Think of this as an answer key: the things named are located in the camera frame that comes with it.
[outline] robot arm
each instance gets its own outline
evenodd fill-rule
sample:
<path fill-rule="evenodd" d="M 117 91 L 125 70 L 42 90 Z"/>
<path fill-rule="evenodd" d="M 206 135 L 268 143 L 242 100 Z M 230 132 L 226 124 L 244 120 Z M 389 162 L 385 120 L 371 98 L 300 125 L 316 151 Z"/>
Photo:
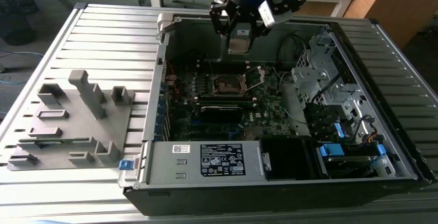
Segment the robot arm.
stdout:
<path fill-rule="evenodd" d="M 268 34 L 270 27 L 286 21 L 305 0 L 218 0 L 209 5 L 209 16 L 216 33 L 226 37 L 229 54 L 245 54 L 253 39 Z M 225 11 L 226 22 L 220 15 Z"/>

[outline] power supply label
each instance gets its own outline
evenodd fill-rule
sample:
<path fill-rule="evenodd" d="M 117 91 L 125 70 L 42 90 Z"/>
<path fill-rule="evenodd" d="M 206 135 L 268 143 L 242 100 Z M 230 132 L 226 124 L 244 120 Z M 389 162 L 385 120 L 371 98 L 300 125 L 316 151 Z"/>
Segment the power supply label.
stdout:
<path fill-rule="evenodd" d="M 244 175 L 241 144 L 200 145 L 200 174 L 204 177 Z"/>

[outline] black plastic bracket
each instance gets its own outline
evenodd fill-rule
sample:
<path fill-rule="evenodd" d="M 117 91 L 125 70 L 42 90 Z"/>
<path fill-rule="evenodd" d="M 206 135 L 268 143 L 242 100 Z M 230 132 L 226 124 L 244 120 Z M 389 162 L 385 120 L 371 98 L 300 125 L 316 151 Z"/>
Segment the black plastic bracket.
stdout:
<path fill-rule="evenodd" d="M 84 9 L 86 8 L 88 3 L 76 3 L 74 4 L 74 9 Z"/>
<path fill-rule="evenodd" d="M 369 21 L 371 24 L 379 24 L 379 23 L 377 23 L 377 20 L 373 19 L 373 18 L 368 18 L 368 21 Z"/>

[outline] white label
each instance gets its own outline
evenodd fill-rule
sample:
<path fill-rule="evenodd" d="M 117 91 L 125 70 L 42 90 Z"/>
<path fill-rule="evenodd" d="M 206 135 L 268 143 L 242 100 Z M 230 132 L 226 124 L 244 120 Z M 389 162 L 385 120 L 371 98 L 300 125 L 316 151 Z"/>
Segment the white label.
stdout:
<path fill-rule="evenodd" d="M 189 145 L 173 145 L 172 153 L 189 153 Z"/>
<path fill-rule="evenodd" d="M 249 35 L 249 31 L 248 30 L 237 30 L 237 35 L 238 36 L 248 36 Z"/>

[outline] motherboard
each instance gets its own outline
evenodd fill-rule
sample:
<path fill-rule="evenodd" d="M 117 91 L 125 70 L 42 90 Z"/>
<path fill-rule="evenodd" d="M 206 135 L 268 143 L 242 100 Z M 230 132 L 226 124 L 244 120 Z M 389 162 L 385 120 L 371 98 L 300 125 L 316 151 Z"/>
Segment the motherboard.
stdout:
<path fill-rule="evenodd" d="M 280 82 L 289 72 L 272 65 L 168 64 L 172 141 L 256 140 L 295 134 L 281 104 Z"/>

